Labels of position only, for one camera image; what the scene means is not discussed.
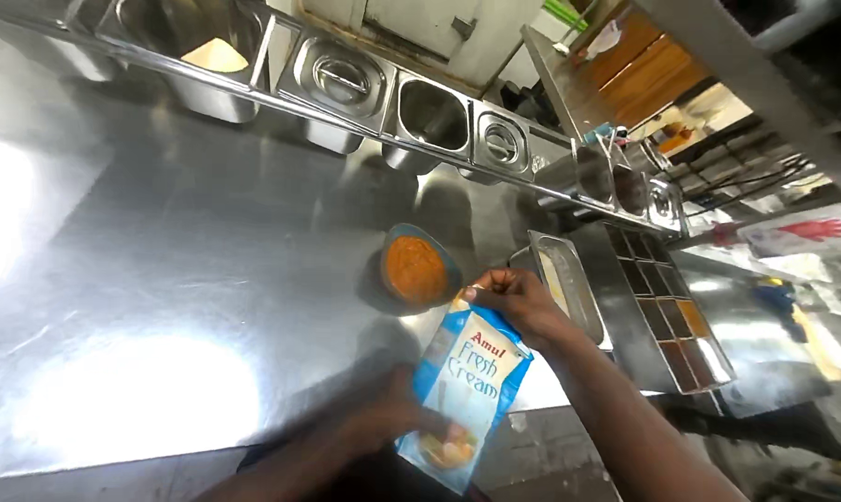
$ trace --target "stainless steel counter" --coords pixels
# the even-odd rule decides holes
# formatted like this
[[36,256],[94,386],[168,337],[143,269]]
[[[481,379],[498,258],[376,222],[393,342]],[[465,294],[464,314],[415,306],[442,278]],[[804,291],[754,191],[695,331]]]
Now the stainless steel counter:
[[744,418],[831,392],[807,348],[752,294],[761,274],[687,252],[672,257],[736,371],[714,392],[722,413]]
[[[394,223],[466,280],[555,230],[521,188],[330,154],[295,120],[209,119],[136,67],[57,79],[0,42],[0,476],[255,442],[425,348],[442,309],[372,286]],[[536,368],[516,409],[566,404]]]
[[558,53],[550,39],[528,26],[520,33],[566,136],[581,139],[580,135],[613,120],[599,89],[576,75],[572,61]]

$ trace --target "cable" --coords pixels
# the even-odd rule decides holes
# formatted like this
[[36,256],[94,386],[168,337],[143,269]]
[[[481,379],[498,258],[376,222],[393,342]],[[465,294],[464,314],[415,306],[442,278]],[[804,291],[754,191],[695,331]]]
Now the cable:
[[792,169],[801,169],[802,167],[807,167],[809,165],[813,165],[808,159],[801,158],[801,154],[790,155],[790,156],[784,158],[783,160],[781,160],[777,163],[783,166],[783,169],[781,169],[780,171],[772,172],[771,174],[766,174],[764,176],[758,176],[757,178],[741,179],[739,181],[719,182],[715,186],[709,185],[706,188],[704,188],[703,190],[698,191],[696,193],[696,196],[698,197],[700,195],[707,194],[708,192],[717,190],[719,188],[734,187],[734,186],[738,186],[738,185],[744,185],[746,183],[752,183],[752,182],[755,182],[755,181],[770,179],[770,178],[773,178],[774,176],[782,176]]
[[725,205],[732,204],[732,203],[734,203],[734,202],[736,202],[736,201],[738,201],[738,200],[740,200],[740,199],[742,199],[742,198],[749,197],[750,195],[752,195],[752,194],[754,194],[754,193],[756,193],[756,192],[760,192],[761,190],[763,190],[763,189],[765,189],[765,188],[771,187],[771,186],[773,186],[773,185],[775,185],[775,184],[779,183],[780,181],[783,181],[784,179],[788,179],[788,178],[791,178],[792,176],[795,176],[795,175],[796,175],[799,171],[801,171],[801,170],[802,170],[802,169],[804,169],[804,168],[805,168],[805,165],[800,165],[800,166],[797,166],[795,169],[793,169],[793,170],[792,170],[792,172],[790,172],[789,174],[786,174],[786,175],[785,175],[785,176],[783,176],[782,178],[779,178],[779,179],[777,179],[777,180],[775,180],[775,181],[771,181],[770,183],[763,184],[763,185],[761,185],[761,186],[760,186],[760,187],[758,187],[758,188],[753,188],[753,189],[749,190],[748,192],[743,192],[743,193],[739,194],[738,196],[736,196],[736,197],[734,197],[734,198],[731,198],[731,199],[729,199],[729,200],[727,200],[727,201],[724,201],[724,202],[722,202],[722,203],[720,203],[720,204],[718,204],[718,205],[714,205],[714,206],[709,207],[709,208],[707,208],[707,209],[703,209],[703,211],[696,211],[696,212],[694,212],[693,214],[687,214],[687,218],[693,218],[694,216],[699,216],[700,214],[703,214],[703,213],[705,213],[705,212],[709,212],[709,211],[714,211],[714,210],[716,210],[716,209],[720,209],[721,207],[724,207]]
[[728,181],[726,183],[722,183],[720,185],[716,185],[714,187],[711,187],[708,190],[703,190],[702,192],[699,192],[697,195],[706,194],[708,192],[717,190],[718,188],[734,187],[734,186],[737,186],[737,185],[744,185],[746,183],[754,183],[756,181],[763,181],[764,179],[771,179],[775,176],[782,176],[782,175],[786,174],[788,171],[793,170],[793,169],[799,169],[799,167],[798,166],[784,167],[780,171],[772,172],[771,174],[765,174],[764,176],[758,176],[757,178],[743,179],[743,180],[740,180],[740,181]]

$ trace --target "bowl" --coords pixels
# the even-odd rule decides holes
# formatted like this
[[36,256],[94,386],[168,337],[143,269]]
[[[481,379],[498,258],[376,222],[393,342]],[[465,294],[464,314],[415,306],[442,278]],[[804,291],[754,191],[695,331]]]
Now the bowl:
[[380,276],[383,278],[386,290],[399,300],[407,302],[402,294],[395,289],[395,286],[392,285],[392,281],[389,279],[389,274],[386,272],[386,258],[389,256],[389,248],[395,239],[402,236],[411,236],[426,240],[429,245],[433,246],[433,249],[436,249],[436,252],[439,254],[439,259],[441,259],[442,263],[445,265],[447,286],[442,296],[432,302],[429,302],[428,304],[418,304],[417,306],[431,308],[439,304],[450,302],[464,284],[463,275],[460,273],[457,263],[455,263],[454,259],[448,254],[448,251],[445,251],[445,248],[436,242],[434,238],[430,237],[429,234],[419,227],[415,227],[414,225],[410,225],[408,223],[399,223],[392,227],[389,233],[386,234],[386,240],[383,244],[383,253],[380,256]]

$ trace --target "finger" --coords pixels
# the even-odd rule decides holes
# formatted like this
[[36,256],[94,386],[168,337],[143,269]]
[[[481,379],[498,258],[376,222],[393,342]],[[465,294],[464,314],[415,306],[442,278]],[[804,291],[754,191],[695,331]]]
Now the finger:
[[473,285],[485,290],[494,290],[499,286],[506,289],[515,278],[516,272],[514,269],[491,269],[485,271],[479,279],[473,282]]
[[439,412],[422,407],[416,417],[417,421],[414,424],[414,430],[429,432],[438,439],[446,439],[448,437],[448,425],[450,421]]
[[499,312],[504,312],[509,306],[508,297],[481,288],[466,288],[461,297],[471,304],[477,304]]

